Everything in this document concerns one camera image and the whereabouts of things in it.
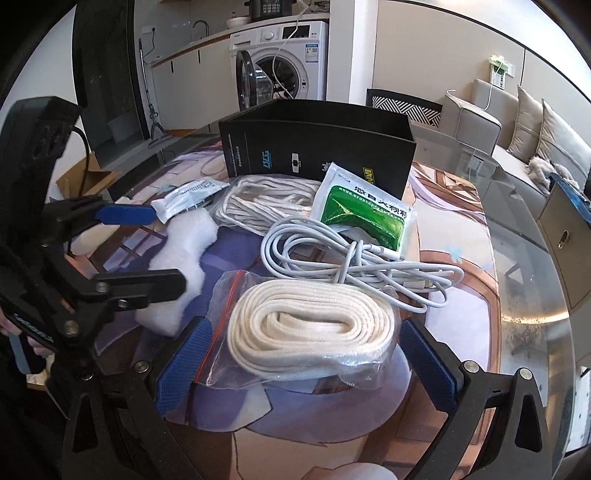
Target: yellow label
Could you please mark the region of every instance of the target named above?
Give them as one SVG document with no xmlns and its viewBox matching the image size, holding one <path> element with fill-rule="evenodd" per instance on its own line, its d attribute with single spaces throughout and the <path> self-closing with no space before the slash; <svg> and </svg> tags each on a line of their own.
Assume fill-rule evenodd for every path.
<svg viewBox="0 0 591 480">
<path fill-rule="evenodd" d="M 372 185 L 375 185 L 374 171 L 371 168 L 363 167 L 363 175 L 365 176 L 365 181 L 368 181 Z"/>
</svg>

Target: power cord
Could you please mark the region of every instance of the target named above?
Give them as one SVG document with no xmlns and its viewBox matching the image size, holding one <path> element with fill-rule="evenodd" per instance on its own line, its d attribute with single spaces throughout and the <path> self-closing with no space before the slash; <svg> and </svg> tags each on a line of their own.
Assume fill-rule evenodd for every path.
<svg viewBox="0 0 591 480">
<path fill-rule="evenodd" d="M 297 32 L 298 29 L 298 25 L 300 24 L 300 20 L 301 17 L 310 9 L 310 7 L 312 6 L 312 0 L 310 0 L 310 4 L 307 5 L 303 0 L 297 0 L 297 3 L 299 4 L 299 6 L 304 7 L 303 10 L 298 14 L 297 19 L 295 21 L 295 30 L 291 33 L 291 35 L 289 37 L 287 37 L 287 39 L 283 42 L 283 44 L 281 45 L 281 47 L 279 47 L 279 50 L 277 50 L 275 52 L 275 56 L 273 57 L 273 62 L 272 62 L 272 70 L 273 70 L 273 77 L 275 78 L 275 81 L 279 84 L 279 86 L 284 90 L 284 92 L 290 97 L 290 99 L 294 100 L 293 95 L 290 93 L 290 91 L 285 88 L 285 85 L 283 85 L 280 81 L 279 78 L 277 78 L 277 73 L 275 72 L 275 61 L 277 59 L 277 56 L 279 55 L 279 52 L 281 50 L 283 50 L 283 48 L 285 47 L 285 45 L 287 45 L 287 42 L 289 42 L 294 35 Z"/>
<path fill-rule="evenodd" d="M 82 129 L 74 126 L 74 128 L 72 128 L 72 131 L 77 133 L 78 136 L 82 139 L 82 143 L 84 143 L 84 149 L 86 151 L 86 165 L 84 167 L 84 173 L 82 174 L 82 182 L 80 183 L 80 188 L 78 189 L 77 195 L 79 197 L 82 197 L 82 194 L 84 193 L 84 184 L 86 183 L 86 179 L 88 178 L 88 171 L 90 170 L 90 147 L 88 145 L 88 139 L 86 138 L 86 134 L 82 131 Z M 67 254 L 73 257 L 71 238 L 68 240 Z"/>
<path fill-rule="evenodd" d="M 292 258 L 294 250 L 301 247 L 323 250 L 329 254 L 326 258 L 336 262 Z M 400 261 L 399 255 L 388 248 L 362 241 L 349 243 L 327 225 L 302 216 L 279 220 L 271 227 L 261 244 L 261 259 L 267 270 L 278 278 L 355 285 L 374 297 L 415 313 L 424 313 L 427 307 L 444 307 L 446 289 L 464 277 L 464 271 L 455 265 Z M 422 286 L 410 286 L 415 282 Z M 437 291 L 443 294 L 441 303 L 419 295 Z M 395 292 L 422 306 L 398 300 L 393 295 Z"/>
</svg>

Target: white tube packet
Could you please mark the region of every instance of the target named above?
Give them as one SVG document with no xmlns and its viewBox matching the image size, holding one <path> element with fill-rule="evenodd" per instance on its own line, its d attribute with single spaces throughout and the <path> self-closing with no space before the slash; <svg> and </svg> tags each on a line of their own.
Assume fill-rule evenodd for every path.
<svg viewBox="0 0 591 480">
<path fill-rule="evenodd" d="M 166 223 L 179 213 L 195 210 L 205 205 L 214 193 L 227 186 L 228 184 L 224 181 L 204 177 L 180 186 L 163 199 L 153 200 L 151 205 L 159 220 Z"/>
</svg>

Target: clamp jaw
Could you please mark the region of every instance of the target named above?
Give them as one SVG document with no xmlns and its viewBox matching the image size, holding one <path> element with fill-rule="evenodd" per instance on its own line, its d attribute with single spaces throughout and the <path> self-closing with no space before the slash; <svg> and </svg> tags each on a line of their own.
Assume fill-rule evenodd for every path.
<svg viewBox="0 0 591 480">
<path fill-rule="evenodd" d="M 402 323 L 400 346 L 429 398 L 448 418 L 407 480 L 450 479 L 487 408 L 495 408 L 470 480 L 550 480 L 551 453 L 544 408 L 530 370 L 488 373 L 460 362 L 415 320 Z"/>
</svg>

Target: white cabinet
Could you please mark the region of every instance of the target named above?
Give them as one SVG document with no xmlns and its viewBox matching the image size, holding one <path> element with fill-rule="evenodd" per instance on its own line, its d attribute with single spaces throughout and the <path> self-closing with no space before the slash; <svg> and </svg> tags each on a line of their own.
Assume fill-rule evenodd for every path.
<svg viewBox="0 0 591 480">
<path fill-rule="evenodd" d="M 236 76 L 230 63 L 230 39 L 207 45 L 201 50 L 205 65 L 203 84 L 209 92 L 206 98 L 207 123 L 216 122 L 240 110 Z"/>
<path fill-rule="evenodd" d="M 229 39 L 184 53 L 154 68 L 166 130 L 198 129 L 239 110 Z"/>
</svg>

